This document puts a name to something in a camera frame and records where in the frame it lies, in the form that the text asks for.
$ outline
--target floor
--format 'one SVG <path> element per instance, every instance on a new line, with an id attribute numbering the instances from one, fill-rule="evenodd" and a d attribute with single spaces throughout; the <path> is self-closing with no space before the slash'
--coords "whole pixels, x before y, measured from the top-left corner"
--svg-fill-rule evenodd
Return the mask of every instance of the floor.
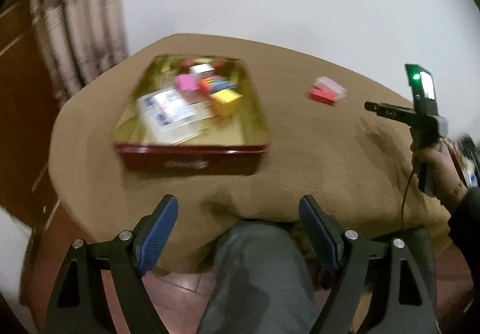
<path id="1" fill-rule="evenodd" d="M 53 283 L 62 264 L 65 253 L 73 240 L 83 237 L 92 242 L 85 232 L 75 224 L 65 209 L 60 206 L 49 229 L 43 236 L 32 277 L 27 283 L 25 294 L 34 318 L 35 325 L 41 328 Z M 311 277 L 315 278 L 315 266 L 308 262 Z M 437 260 L 438 317 L 445 326 L 452 326 L 452 311 L 461 311 L 469 302 L 472 280 L 469 269 L 461 253 L 450 247 Z M 130 331 L 123 318 L 113 280 L 109 271 L 102 272 L 105 292 L 111 315 L 118 334 Z M 202 274 L 171 273 L 155 277 L 148 273 L 143 278 L 150 299 L 170 334 L 193 334 L 206 308 L 209 296 L 215 286 L 215 272 Z M 314 305 L 321 310 L 328 292 L 315 293 Z"/>

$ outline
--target hand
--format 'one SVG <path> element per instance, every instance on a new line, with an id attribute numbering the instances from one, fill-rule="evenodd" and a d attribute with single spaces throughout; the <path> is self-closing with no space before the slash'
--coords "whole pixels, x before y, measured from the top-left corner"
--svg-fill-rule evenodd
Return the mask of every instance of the hand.
<path id="1" fill-rule="evenodd" d="M 436 196 L 440 203 L 453 213 L 466 195 L 467 188 L 460 180 L 448 148 L 455 144 L 449 139 L 440 143 L 438 150 L 426 148 L 418 150 L 417 160 L 425 162 L 431 168 L 436 185 Z"/>

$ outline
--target black sleeve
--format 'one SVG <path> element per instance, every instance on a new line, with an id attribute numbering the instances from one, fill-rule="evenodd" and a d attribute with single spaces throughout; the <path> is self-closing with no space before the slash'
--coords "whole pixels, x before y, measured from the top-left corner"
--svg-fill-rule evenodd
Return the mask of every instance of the black sleeve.
<path id="1" fill-rule="evenodd" d="M 478 333 L 480 327 L 480 188 L 468 191 L 463 202 L 448 221 L 450 238 L 462 251 L 470 267 L 474 301 L 465 314 L 458 333 Z"/>

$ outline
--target leg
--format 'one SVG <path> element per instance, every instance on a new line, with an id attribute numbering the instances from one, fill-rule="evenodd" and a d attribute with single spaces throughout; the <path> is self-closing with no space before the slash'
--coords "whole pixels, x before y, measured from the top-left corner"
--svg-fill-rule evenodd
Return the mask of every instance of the leg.
<path id="1" fill-rule="evenodd" d="M 215 255 L 217 286 L 198 334 L 304 334 L 318 313 L 307 266 L 274 223 L 238 222 Z"/>

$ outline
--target silver bolt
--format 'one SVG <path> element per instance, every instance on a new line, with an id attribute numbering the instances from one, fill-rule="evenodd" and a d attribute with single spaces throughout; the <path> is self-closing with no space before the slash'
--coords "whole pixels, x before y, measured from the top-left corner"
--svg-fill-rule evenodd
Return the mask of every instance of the silver bolt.
<path id="1" fill-rule="evenodd" d="M 349 239 L 349 240 L 356 240 L 358 238 L 358 232 L 355 231 L 355 230 L 347 230 L 345 231 L 345 236 Z"/>
<path id="2" fill-rule="evenodd" d="M 129 230 L 125 230 L 125 231 L 122 231 L 118 236 L 121 240 L 129 240 L 131 238 L 131 231 Z"/>
<path id="3" fill-rule="evenodd" d="M 393 240 L 393 244 L 394 244 L 395 246 L 397 246 L 399 249 L 403 249 L 403 248 L 405 247 L 405 242 L 402 241 L 402 240 L 400 240 L 400 239 L 398 239 L 398 238 L 395 238 L 395 239 Z"/>
<path id="4" fill-rule="evenodd" d="M 81 248 L 81 247 L 83 246 L 83 239 L 78 238 L 77 240 L 74 240 L 73 243 L 71 244 L 71 246 L 72 246 L 74 249 Z"/>

